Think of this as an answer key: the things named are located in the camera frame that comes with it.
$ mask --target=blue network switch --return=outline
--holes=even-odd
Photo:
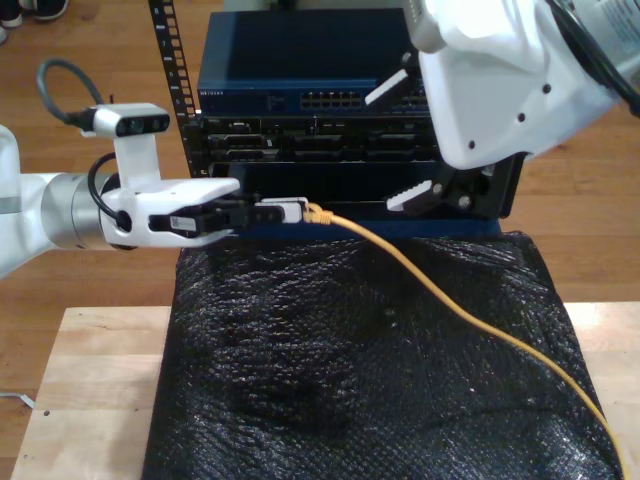
[[[366,113],[364,98],[410,50],[402,9],[213,13],[200,108],[205,116]],[[424,90],[390,111],[426,113]]]

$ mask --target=blue base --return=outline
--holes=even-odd
[[[497,220],[429,220],[429,221],[381,221],[359,222],[363,227],[383,238],[433,238],[433,237],[485,237],[499,235]],[[257,227],[241,234],[246,238],[290,240],[346,240],[357,236],[341,227],[325,225],[280,225]]]

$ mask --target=wooden table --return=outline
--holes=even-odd
[[[567,309],[632,478],[640,478],[640,303]],[[66,311],[13,480],[140,478],[169,313]]]

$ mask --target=camera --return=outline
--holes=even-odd
[[[167,111],[152,103],[98,105],[93,131],[98,137],[133,137],[165,132],[170,123]]]

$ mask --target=black foam pad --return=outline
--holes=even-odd
[[[528,237],[396,245],[597,401]],[[617,474],[603,429],[556,374],[371,243],[228,239],[182,253],[145,480]]]

